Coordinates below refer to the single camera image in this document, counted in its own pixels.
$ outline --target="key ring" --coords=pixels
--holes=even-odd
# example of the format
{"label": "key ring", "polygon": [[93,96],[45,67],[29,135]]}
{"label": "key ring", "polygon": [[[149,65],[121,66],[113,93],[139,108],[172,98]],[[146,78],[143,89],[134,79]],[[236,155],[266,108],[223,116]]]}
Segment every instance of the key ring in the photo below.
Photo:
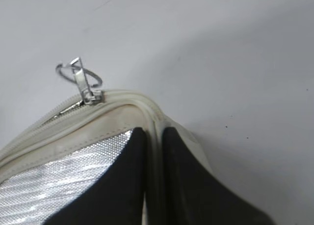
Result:
{"label": "key ring", "polygon": [[[73,73],[73,78],[65,75],[62,72],[62,69],[71,69]],[[91,90],[91,88],[100,87],[103,84],[102,79],[95,73],[91,72],[90,70],[85,69],[83,67],[83,63],[80,57],[77,57],[76,59],[74,59],[72,62],[65,66],[63,64],[57,65],[55,71],[62,78],[77,85],[79,93],[85,104],[95,105],[104,101],[104,95],[101,90]],[[97,83],[90,85],[88,83],[86,75],[93,77],[97,81]]]}
{"label": "key ring", "polygon": [[55,71],[57,72],[57,74],[59,76],[61,76],[62,78],[66,79],[67,81],[69,81],[69,82],[71,82],[73,84],[77,84],[76,80],[74,78],[71,78],[71,77],[65,75],[62,72],[62,69],[72,69],[72,71],[79,71],[80,69],[84,69],[85,74],[93,77],[97,81],[96,84],[92,84],[92,85],[88,84],[89,87],[91,87],[91,88],[98,88],[98,87],[101,87],[102,84],[103,84],[103,80],[98,75],[96,75],[92,71],[90,71],[88,69],[85,69],[83,67],[83,65],[81,63],[81,59],[79,57],[74,59],[72,62],[70,62],[69,64],[67,64],[65,66],[62,63],[60,63],[55,68]]}

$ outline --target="white background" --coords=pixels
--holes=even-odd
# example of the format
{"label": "white background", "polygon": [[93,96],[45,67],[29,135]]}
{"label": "white background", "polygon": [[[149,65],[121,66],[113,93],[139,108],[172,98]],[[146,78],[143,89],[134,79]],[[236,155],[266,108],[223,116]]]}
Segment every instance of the white background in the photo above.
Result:
{"label": "white background", "polygon": [[0,146],[77,88],[134,89],[278,225],[314,223],[314,0],[0,0]]}

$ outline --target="metal zipper pull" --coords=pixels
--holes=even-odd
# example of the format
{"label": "metal zipper pull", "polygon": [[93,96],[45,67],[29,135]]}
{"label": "metal zipper pull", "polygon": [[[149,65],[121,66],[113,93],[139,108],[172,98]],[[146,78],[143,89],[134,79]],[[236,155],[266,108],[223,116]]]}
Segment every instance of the metal zipper pull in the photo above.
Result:
{"label": "metal zipper pull", "polygon": [[[62,68],[68,69],[71,68],[74,79],[66,76],[62,72]],[[56,72],[65,78],[67,81],[71,83],[75,83],[78,87],[79,93],[82,97],[82,100],[87,105],[95,105],[104,100],[104,96],[101,90],[91,91],[91,88],[100,87],[103,83],[102,79],[97,76],[95,73],[85,69],[83,67],[83,63],[80,57],[77,57],[72,62],[64,66],[63,64],[59,64],[56,67]],[[89,85],[86,75],[90,75],[93,77],[97,83],[93,85]]]}

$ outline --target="shiny silver panel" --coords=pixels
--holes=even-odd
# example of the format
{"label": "shiny silver panel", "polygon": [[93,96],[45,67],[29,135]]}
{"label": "shiny silver panel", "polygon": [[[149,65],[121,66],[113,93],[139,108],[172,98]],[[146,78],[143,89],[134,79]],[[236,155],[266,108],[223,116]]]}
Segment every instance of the shiny silver panel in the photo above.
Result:
{"label": "shiny silver panel", "polygon": [[0,185],[0,225],[40,225],[72,202],[109,168],[132,131],[101,140]]}

